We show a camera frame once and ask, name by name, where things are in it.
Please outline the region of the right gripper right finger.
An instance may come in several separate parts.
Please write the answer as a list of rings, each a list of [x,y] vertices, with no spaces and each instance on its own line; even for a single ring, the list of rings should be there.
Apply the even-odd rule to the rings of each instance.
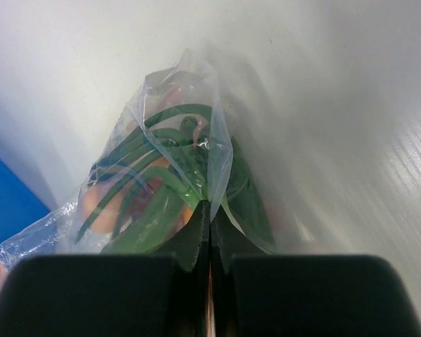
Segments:
[[[263,336],[265,254],[226,217],[210,225],[210,299],[216,336]]]

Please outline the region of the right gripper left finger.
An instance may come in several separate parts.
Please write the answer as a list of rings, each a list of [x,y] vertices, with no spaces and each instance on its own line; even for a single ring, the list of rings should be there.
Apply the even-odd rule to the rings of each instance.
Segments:
[[[206,336],[210,270],[210,203],[200,201],[189,222],[162,247],[175,259],[165,336]]]

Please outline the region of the clear zip top bag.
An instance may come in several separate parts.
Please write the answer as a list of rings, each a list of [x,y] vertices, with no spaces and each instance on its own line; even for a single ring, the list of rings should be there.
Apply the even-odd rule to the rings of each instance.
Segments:
[[[0,277],[34,256],[151,253],[204,201],[210,218],[221,211],[254,245],[276,249],[251,169],[229,133],[216,71],[186,50],[176,65],[145,77],[78,195],[0,243]]]

